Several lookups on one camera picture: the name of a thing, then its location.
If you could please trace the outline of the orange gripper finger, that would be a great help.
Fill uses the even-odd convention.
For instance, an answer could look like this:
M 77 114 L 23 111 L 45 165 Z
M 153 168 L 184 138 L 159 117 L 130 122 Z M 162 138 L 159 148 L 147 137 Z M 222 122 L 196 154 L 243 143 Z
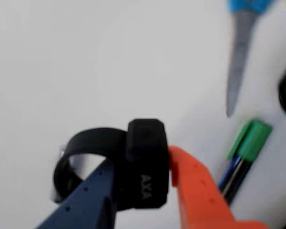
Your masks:
M 169 147 L 172 185 L 177 188 L 183 229 L 266 229 L 255 220 L 236 220 L 208 168 L 177 146 Z

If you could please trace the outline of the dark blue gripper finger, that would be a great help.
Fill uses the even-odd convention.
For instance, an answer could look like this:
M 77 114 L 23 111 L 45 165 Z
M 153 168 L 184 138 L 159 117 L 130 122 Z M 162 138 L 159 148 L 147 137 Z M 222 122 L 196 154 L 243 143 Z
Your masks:
M 102 162 L 37 228 L 113 229 L 114 169 L 113 162 Z

